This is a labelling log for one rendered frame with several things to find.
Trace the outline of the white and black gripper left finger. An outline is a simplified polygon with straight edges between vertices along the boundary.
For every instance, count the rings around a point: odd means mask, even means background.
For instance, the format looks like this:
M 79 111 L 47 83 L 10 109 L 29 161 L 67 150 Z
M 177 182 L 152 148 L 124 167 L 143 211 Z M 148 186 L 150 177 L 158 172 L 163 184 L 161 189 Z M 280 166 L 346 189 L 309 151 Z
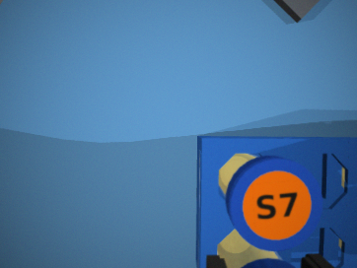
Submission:
M 206 255 L 206 268 L 227 268 L 227 265 L 219 255 Z

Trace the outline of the blue tube rack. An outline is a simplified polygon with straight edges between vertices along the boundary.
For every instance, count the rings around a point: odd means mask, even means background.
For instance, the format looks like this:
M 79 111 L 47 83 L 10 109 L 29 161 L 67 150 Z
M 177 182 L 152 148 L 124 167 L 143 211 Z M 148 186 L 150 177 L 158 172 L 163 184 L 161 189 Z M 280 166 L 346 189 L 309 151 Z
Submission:
M 320 223 L 303 243 L 276 251 L 284 261 L 300 268 L 302 257 L 319 253 L 335 268 L 357 268 L 357 137 L 256 136 L 197 136 L 196 268 L 206 268 L 206 254 L 217 255 L 217 245 L 235 229 L 219 187 L 219 169 L 234 154 L 293 160 L 320 185 Z

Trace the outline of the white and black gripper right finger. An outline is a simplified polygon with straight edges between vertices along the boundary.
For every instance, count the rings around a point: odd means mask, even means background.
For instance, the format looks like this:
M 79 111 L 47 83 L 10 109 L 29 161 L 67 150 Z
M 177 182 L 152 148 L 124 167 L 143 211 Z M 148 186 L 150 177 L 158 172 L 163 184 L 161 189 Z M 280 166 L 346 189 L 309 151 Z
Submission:
M 301 268 L 334 268 L 319 253 L 306 254 L 301 259 Z

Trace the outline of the blue bench mat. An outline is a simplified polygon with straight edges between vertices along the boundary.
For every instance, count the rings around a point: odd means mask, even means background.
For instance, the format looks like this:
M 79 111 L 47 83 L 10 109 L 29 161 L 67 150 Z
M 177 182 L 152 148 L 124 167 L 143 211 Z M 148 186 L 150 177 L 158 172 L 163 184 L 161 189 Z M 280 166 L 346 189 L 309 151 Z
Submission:
M 197 136 L 357 137 L 357 0 L 3 0 L 0 268 L 196 268 Z

